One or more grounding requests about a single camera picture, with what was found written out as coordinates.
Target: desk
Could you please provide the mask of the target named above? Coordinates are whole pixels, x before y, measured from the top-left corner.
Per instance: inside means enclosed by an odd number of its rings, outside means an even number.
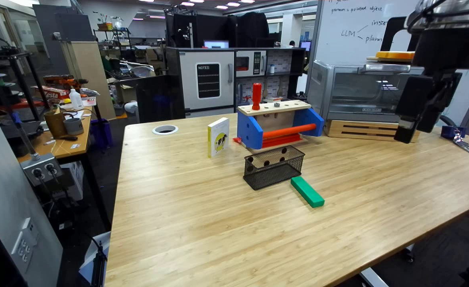
[[[469,210],[469,155],[438,132],[415,144],[319,137],[304,177],[251,190],[243,147],[206,156],[221,116],[128,126],[107,285],[329,285],[358,274]],[[155,136],[160,124],[173,136]]]
[[[107,207],[103,201],[103,195],[93,171],[93,166],[88,159],[88,142],[90,142],[90,128],[91,128],[91,108],[85,110],[82,118],[83,132],[77,136],[77,140],[53,140],[50,131],[44,132],[32,140],[32,145],[39,155],[51,153],[59,163],[80,161],[85,167],[87,179],[91,187],[93,198],[99,209],[101,218],[107,230],[111,230],[111,218],[107,215]],[[29,161],[31,155],[18,158],[20,163]]]

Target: door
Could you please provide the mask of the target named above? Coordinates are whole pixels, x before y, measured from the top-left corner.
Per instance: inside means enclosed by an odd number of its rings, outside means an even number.
[[[185,110],[235,105],[233,51],[181,51]]]

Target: table leg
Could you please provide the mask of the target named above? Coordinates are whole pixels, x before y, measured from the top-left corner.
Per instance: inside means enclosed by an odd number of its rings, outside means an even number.
[[[98,180],[96,180],[96,175],[95,175],[95,171],[93,171],[93,166],[90,163],[88,155],[82,155],[80,156],[80,161],[82,161],[82,164],[85,167],[85,174],[88,177],[88,182],[90,182],[90,187],[91,187],[91,193],[93,193],[96,207],[98,207],[98,210],[101,214],[101,218],[104,222],[104,226],[106,226],[107,231],[111,231],[112,222],[109,218],[107,207],[106,207],[104,201],[103,201],[101,188],[98,185]]]
[[[363,269],[361,277],[372,287],[390,287],[374,268]]]

